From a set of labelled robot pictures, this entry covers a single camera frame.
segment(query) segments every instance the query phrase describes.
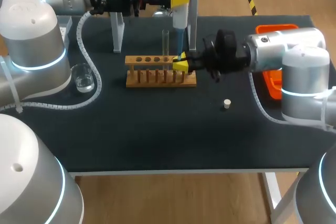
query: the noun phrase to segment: water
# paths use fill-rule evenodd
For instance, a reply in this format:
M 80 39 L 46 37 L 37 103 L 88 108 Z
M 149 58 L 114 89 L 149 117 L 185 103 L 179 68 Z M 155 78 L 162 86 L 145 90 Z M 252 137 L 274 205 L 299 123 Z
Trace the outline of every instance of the water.
M 91 74 L 84 74 L 76 78 L 77 90 L 81 93 L 90 92 L 95 88 L 93 76 Z

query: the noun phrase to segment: test tube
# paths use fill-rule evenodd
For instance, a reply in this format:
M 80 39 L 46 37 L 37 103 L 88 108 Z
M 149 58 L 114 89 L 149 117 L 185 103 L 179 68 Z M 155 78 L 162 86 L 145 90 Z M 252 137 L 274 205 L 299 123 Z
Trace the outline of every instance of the test tube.
M 169 56 L 169 30 L 162 30 L 162 56 Z M 163 70 L 168 70 L 168 66 L 163 65 Z

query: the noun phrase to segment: test tube rack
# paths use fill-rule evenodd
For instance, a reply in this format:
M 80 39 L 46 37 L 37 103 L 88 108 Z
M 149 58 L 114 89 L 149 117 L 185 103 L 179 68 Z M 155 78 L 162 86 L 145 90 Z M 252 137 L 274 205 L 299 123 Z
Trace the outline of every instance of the test tube rack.
M 135 70 L 134 66 L 166 66 L 171 67 L 175 56 L 126 56 L 127 88 L 182 88 L 196 86 L 196 72 L 175 70 Z

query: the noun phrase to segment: table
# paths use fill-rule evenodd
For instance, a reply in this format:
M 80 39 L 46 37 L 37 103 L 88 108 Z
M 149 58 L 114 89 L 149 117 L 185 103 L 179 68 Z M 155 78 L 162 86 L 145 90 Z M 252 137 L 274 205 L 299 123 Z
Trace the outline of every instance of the table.
M 76 43 L 78 20 L 74 18 L 69 34 L 70 65 L 84 62 Z M 91 18 L 84 26 L 84 45 L 103 81 L 102 93 L 94 103 L 74 111 L 24 108 L 22 114 L 5 112 L 30 126 L 69 172 L 304 171 L 334 144 L 331 133 L 266 119 L 255 104 L 245 72 L 228 74 L 215 83 L 206 71 L 198 71 L 196 88 L 126 89 L 124 56 L 161 54 L 162 29 L 171 30 L 170 53 L 176 54 L 176 34 L 170 17 L 125 18 L 124 22 L 121 54 L 113 53 L 109 19 Z M 308 16 L 199 17 L 197 49 L 203 49 L 203 37 L 215 36 L 219 28 L 233 30 L 242 41 L 255 33 L 257 25 L 289 23 L 313 26 Z M 281 104 L 268 97 L 258 75 L 254 80 L 266 111 L 279 117 Z M 335 83 L 336 72 L 331 67 L 330 84 Z M 67 105 L 86 100 L 88 95 L 79 95 L 71 84 L 58 94 L 34 101 Z M 225 99 L 232 104 L 223 112 Z M 274 183 L 274 178 L 275 174 L 265 173 L 266 182 Z M 279 190 L 269 193 L 269 201 L 277 205 Z

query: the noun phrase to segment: floor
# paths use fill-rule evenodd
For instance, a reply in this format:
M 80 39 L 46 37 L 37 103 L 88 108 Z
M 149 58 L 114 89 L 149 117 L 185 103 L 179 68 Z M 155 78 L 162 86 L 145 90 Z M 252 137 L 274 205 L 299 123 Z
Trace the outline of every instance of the floor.
M 335 0 L 254 0 L 259 15 L 310 15 L 336 61 Z M 142 14 L 147 16 L 153 9 Z M 199 0 L 200 16 L 251 15 L 248 0 Z M 283 195 L 296 173 L 277 173 Z M 258 174 L 82 177 L 84 223 L 269 223 Z M 286 222 L 298 223 L 295 216 Z

